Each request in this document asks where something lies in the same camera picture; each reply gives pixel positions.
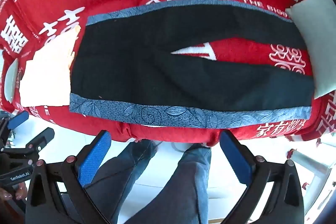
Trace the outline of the person's left hand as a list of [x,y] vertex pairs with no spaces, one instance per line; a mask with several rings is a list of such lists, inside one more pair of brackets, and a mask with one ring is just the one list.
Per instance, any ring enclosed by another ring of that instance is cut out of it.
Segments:
[[20,213],[26,212],[26,198],[28,189],[25,182],[20,182],[13,186],[1,187],[1,200],[13,201]]

